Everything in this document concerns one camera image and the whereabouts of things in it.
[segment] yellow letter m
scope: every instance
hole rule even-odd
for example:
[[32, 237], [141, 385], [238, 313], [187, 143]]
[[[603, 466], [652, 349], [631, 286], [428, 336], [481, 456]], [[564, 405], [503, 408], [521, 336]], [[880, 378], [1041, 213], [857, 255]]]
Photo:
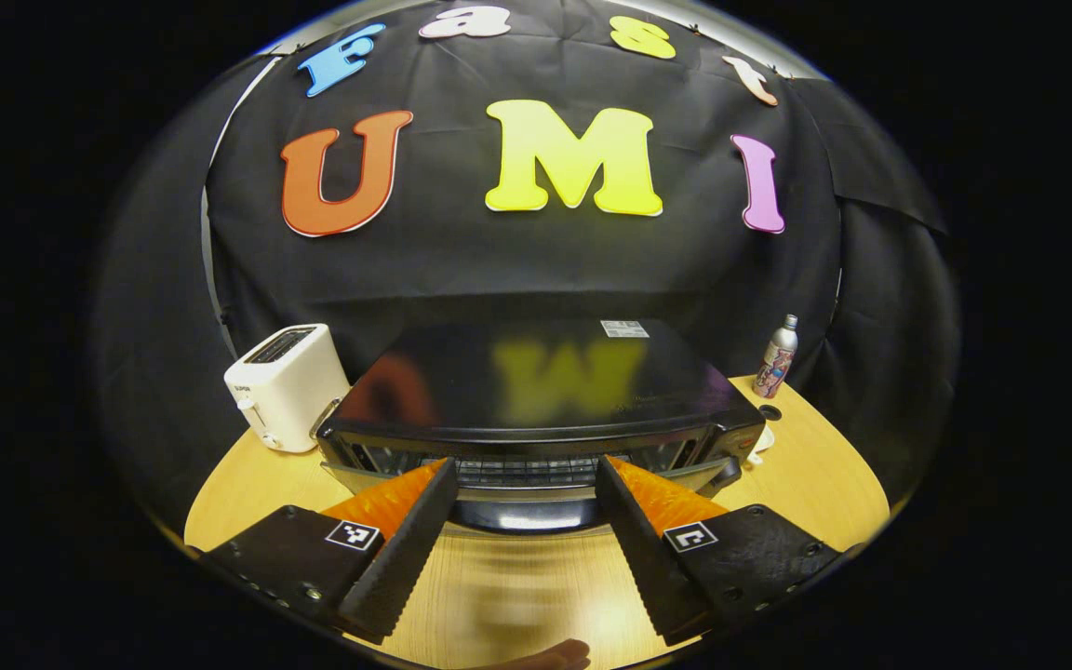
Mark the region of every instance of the yellow letter m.
[[595, 204], [604, 212], [659, 215], [664, 211], [664, 203], [652, 191], [647, 165], [652, 119], [609, 107], [598, 111], [579, 139], [547, 102], [494, 102], [486, 114], [503, 124], [498, 185], [486, 194], [486, 207], [494, 211], [544, 208], [548, 191], [536, 185], [539, 161], [566, 207], [582, 204], [600, 166], [602, 187]]

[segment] wooden table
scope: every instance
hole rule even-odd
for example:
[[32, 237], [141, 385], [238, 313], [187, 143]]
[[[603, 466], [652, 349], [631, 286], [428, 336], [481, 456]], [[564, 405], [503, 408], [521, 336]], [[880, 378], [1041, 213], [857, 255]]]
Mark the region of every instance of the wooden table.
[[[772, 404], [775, 445], [762, 465], [748, 463], [715, 502], [728, 509], [765, 504], [835, 550], [870, 539], [889, 519], [888, 498], [872, 468], [824, 417], [791, 387], [777, 398], [754, 394], [751, 377], [731, 383], [756, 406]], [[197, 493], [184, 544], [212, 550], [281, 505], [319, 510], [352, 493], [321, 467], [319, 449], [273, 452], [248, 430]], [[605, 670], [659, 656], [631, 572], [609, 532], [577, 537], [465, 537], [446, 532], [382, 645], [394, 657], [430, 667], [486, 666], [540, 652], [566, 638], [591, 647]]]

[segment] pink letter i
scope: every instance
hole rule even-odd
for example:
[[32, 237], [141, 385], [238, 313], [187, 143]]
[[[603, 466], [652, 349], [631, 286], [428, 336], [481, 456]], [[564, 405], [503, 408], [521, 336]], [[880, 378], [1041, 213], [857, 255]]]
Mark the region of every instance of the pink letter i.
[[784, 217], [779, 215], [775, 204], [775, 181], [772, 179], [772, 161], [775, 151], [758, 139], [742, 135], [731, 135], [730, 140], [744, 155], [747, 168], [747, 208], [744, 223], [747, 228], [762, 229], [763, 233], [784, 233]]

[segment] black cloth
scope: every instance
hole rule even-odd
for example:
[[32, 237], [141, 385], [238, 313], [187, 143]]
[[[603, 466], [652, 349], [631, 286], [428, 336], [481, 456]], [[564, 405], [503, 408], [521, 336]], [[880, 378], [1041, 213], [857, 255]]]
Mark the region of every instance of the black cloth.
[[[98, 390], [116, 455], [173, 528], [245, 425], [222, 384], [233, 360], [208, 302], [200, 187], [208, 188], [214, 279], [235, 346], [324, 322], [352, 381], [410, 326], [510, 318], [660, 318], [728, 376], [756, 372], [784, 314], [800, 317], [788, 382], [842, 429], [889, 498], [912, 488], [939, 441], [961, 351], [961, 317], [930, 195], [891, 144], [829, 81], [787, 80], [662, 18], [596, 1], [511, 3], [509, 33], [426, 42], [446, 4], [375, 18], [286, 56], [235, 111], [256, 60], [227, 74], [176, 122], [116, 217], [95, 314]], [[672, 60], [626, 51], [608, 18], [662, 27]], [[315, 98], [298, 64], [382, 21], [366, 68]], [[754, 99], [723, 56], [741, 56], [779, 99]], [[655, 123], [647, 153], [659, 217], [586, 200], [494, 212], [501, 126], [491, 102], [548, 102], [580, 136], [607, 107]], [[282, 148], [341, 132], [323, 192], [360, 179], [354, 123], [413, 111], [399, 133], [390, 202], [360, 229], [309, 238], [281, 213]], [[729, 137], [770, 145], [781, 235], [742, 222], [747, 178]], [[842, 289], [838, 292], [839, 277]]]

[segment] orange letter u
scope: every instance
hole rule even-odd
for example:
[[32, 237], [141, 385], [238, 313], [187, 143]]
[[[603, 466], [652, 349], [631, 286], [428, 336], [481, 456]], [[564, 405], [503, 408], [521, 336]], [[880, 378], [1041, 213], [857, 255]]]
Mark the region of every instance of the orange letter u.
[[289, 142], [280, 153], [288, 164], [284, 170], [284, 221], [288, 228], [306, 237], [321, 237], [349, 233], [377, 215], [391, 198], [399, 129], [412, 122], [412, 111], [397, 110], [354, 123], [354, 132], [364, 140], [362, 178], [358, 190], [339, 202], [325, 199], [321, 192], [325, 149], [337, 142], [339, 132], [330, 128]]

